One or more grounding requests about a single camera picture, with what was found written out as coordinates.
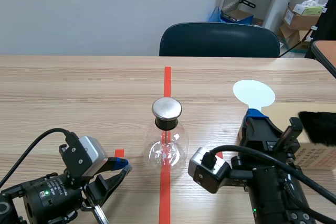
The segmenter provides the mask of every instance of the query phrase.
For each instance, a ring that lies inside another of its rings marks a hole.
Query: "round-bottom flask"
[[[144,137],[144,159],[158,171],[162,167],[177,170],[188,155],[188,133],[178,122],[182,106],[170,97],[157,99],[152,105],[155,120],[149,125]]]

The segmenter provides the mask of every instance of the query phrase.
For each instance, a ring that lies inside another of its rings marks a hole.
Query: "chair backrest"
[[[231,23],[182,23],[168,28],[160,56],[263,57],[280,55],[277,36],[268,29]]]

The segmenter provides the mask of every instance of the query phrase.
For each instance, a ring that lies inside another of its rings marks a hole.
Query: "red tape strip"
[[[114,151],[114,157],[124,157],[124,155],[125,155],[125,150],[124,149]]]
[[[164,88],[163,96],[171,96],[171,67],[164,68]],[[162,141],[165,141],[165,132],[162,132]],[[167,135],[167,143],[170,142],[170,132]],[[160,173],[160,206],[159,206],[159,224],[170,224],[171,210],[170,210],[170,164],[169,161],[162,161]]]
[[[217,156],[217,157],[220,157],[220,158],[223,159],[223,152],[218,152],[218,153],[216,154],[216,156]]]

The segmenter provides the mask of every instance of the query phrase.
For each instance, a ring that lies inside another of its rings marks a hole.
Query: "white round sign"
[[[242,80],[233,86],[233,93],[250,109],[261,111],[262,107],[270,106],[275,101],[273,90],[266,84],[255,80]]]

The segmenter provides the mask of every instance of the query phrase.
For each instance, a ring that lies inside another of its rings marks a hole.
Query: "wooden table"
[[[172,96],[180,100],[180,122],[190,137],[190,158],[200,147],[235,144],[246,106],[232,91],[235,82],[268,84],[276,102],[319,102],[335,106],[336,81],[310,59],[183,57],[0,57],[0,177],[43,131],[64,127],[97,138],[109,155],[125,149],[133,171],[104,206],[110,223],[158,223],[160,176],[143,162],[152,102],[163,94],[164,67],[172,66]],[[61,134],[38,144],[5,187],[65,168]],[[224,153],[230,161],[233,153]],[[223,187],[212,195],[192,181],[185,164],[171,182],[171,223],[254,223],[249,196]],[[332,171],[305,172],[336,193]],[[303,186],[310,206],[336,218],[335,206]],[[22,200],[18,211],[25,215]],[[73,223],[95,223],[80,212]]]
[[[336,78],[336,41],[319,40],[311,46],[311,51],[316,58]]]

